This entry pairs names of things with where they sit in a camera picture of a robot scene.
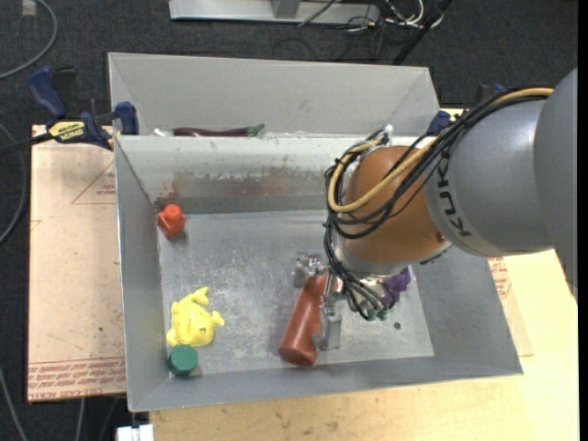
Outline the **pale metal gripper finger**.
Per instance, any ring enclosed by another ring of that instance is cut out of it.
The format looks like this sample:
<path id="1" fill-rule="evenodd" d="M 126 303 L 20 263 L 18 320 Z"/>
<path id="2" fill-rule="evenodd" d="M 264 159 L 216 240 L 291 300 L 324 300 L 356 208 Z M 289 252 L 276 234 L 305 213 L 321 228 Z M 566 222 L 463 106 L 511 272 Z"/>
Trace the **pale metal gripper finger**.
<path id="1" fill-rule="evenodd" d="M 327 265 L 321 254 L 299 254 L 292 272 L 293 287 L 303 288 L 308 278 L 318 277 L 326 272 Z"/>
<path id="2" fill-rule="evenodd" d="M 338 349 L 340 345 L 342 315 L 337 302 L 343 297 L 337 276 L 326 276 L 319 307 L 319 332 L 313 336 L 318 351 Z"/>

